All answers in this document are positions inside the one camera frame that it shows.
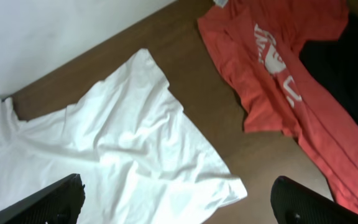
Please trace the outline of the white printed t-shirt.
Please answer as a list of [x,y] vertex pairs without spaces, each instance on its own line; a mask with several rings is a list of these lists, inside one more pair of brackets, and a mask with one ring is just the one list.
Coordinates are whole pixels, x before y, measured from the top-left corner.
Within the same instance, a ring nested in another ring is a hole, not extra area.
[[147,49],[72,105],[21,121],[0,100],[0,210],[79,174],[79,223],[202,223],[247,196]]

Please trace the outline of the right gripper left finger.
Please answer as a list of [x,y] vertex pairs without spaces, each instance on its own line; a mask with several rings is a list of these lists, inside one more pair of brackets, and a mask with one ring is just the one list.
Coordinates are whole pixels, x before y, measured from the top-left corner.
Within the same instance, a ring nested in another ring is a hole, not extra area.
[[76,224],[85,202],[85,185],[70,174],[0,211],[0,224]]

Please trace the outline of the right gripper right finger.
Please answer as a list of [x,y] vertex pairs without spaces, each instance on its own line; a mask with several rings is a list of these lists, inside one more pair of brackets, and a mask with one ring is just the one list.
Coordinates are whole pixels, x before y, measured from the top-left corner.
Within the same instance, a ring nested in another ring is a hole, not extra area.
[[358,224],[358,214],[286,176],[273,183],[270,204],[278,224]]

